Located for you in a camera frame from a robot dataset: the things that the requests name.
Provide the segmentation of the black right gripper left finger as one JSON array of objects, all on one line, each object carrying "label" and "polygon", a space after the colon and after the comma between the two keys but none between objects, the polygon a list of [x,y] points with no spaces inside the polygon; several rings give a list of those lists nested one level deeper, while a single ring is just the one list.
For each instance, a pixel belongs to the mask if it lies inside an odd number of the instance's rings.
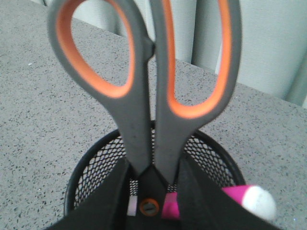
[{"label": "black right gripper left finger", "polygon": [[49,230],[124,230],[129,203],[130,164],[118,161],[103,183]]}]

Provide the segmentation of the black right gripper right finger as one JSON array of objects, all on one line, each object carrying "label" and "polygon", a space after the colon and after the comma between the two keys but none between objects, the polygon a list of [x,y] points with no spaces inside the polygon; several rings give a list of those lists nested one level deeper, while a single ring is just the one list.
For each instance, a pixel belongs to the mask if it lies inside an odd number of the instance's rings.
[{"label": "black right gripper right finger", "polygon": [[181,158],[177,202],[184,230],[275,230],[223,192],[192,158]]}]

